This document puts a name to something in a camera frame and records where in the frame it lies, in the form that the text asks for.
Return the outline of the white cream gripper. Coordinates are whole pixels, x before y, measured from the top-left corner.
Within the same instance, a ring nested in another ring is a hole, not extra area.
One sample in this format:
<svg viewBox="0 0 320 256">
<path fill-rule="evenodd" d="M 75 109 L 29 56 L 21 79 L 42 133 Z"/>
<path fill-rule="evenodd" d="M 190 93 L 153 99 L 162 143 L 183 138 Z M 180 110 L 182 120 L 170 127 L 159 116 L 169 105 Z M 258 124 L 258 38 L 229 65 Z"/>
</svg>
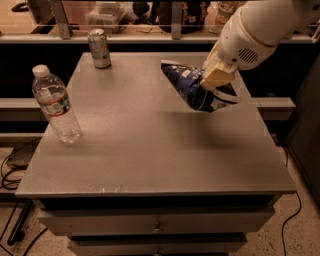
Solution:
<svg viewBox="0 0 320 256">
<path fill-rule="evenodd" d="M 213 90 L 233 81 L 237 66 L 227 63 L 219 56 L 219 44 L 216 43 L 208 54 L 203 69 L 200 85 L 206 90 Z"/>
</svg>

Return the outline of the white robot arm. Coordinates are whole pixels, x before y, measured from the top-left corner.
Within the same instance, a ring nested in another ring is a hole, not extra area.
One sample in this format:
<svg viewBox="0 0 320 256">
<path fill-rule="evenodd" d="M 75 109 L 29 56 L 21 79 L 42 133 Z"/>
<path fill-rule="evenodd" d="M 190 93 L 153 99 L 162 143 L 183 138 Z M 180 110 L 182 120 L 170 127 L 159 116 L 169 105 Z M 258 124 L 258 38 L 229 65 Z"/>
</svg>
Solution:
<svg viewBox="0 0 320 256">
<path fill-rule="evenodd" d="M 320 0 L 247 1 L 224 25 L 203 64 L 206 90 L 228 84 L 237 70 L 251 70 L 269 58 L 279 42 L 320 18 Z"/>
</svg>

